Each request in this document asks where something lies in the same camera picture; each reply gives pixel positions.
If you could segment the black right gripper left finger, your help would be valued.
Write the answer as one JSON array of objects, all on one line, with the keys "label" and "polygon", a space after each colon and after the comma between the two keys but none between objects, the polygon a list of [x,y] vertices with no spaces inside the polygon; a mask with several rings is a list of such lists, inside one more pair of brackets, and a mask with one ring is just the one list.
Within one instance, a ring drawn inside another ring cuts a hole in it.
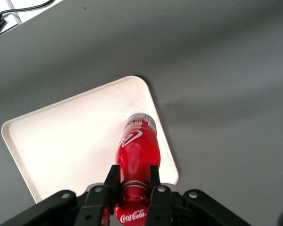
[{"label": "black right gripper left finger", "polygon": [[120,193],[120,166],[112,165],[102,185],[94,185],[79,209],[76,226],[108,226]]}]

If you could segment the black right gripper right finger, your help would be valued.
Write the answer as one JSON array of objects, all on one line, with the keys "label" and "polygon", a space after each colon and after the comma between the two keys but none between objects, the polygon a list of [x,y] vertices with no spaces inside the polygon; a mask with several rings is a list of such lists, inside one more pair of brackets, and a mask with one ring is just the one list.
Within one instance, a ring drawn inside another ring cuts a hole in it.
[{"label": "black right gripper right finger", "polygon": [[150,165],[150,204],[146,226],[172,226],[172,184],[161,183],[157,165]]}]

